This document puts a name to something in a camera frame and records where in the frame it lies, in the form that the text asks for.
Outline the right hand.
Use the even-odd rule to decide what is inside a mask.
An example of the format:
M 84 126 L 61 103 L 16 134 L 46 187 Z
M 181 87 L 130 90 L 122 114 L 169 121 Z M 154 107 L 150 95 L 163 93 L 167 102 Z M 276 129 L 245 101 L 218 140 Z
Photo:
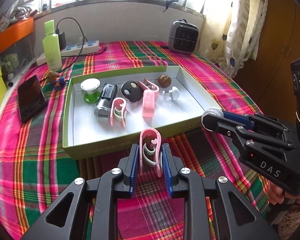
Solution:
M 267 190 L 268 202 L 273 205 L 282 204 L 285 198 L 294 199 L 296 204 L 300 204 L 300 195 L 284 193 L 282 188 L 270 181 Z

